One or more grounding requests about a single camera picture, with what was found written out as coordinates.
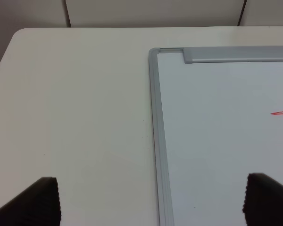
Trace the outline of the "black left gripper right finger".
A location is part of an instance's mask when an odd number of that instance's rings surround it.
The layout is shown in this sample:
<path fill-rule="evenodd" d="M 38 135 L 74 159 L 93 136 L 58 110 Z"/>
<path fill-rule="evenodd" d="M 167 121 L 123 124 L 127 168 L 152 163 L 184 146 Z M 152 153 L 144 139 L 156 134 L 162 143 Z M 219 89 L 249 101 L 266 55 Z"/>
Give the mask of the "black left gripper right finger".
<path fill-rule="evenodd" d="M 263 173 L 249 174 L 242 212 L 248 226 L 283 226 L 283 185 Z"/>

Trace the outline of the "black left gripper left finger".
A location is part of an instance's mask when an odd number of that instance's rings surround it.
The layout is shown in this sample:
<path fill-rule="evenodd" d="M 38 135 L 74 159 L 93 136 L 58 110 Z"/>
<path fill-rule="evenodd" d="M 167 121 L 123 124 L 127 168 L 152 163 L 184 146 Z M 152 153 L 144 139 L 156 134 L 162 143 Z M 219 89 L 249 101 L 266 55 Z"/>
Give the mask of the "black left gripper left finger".
<path fill-rule="evenodd" d="M 0 226 L 59 226 L 58 182 L 42 177 L 0 208 Z"/>

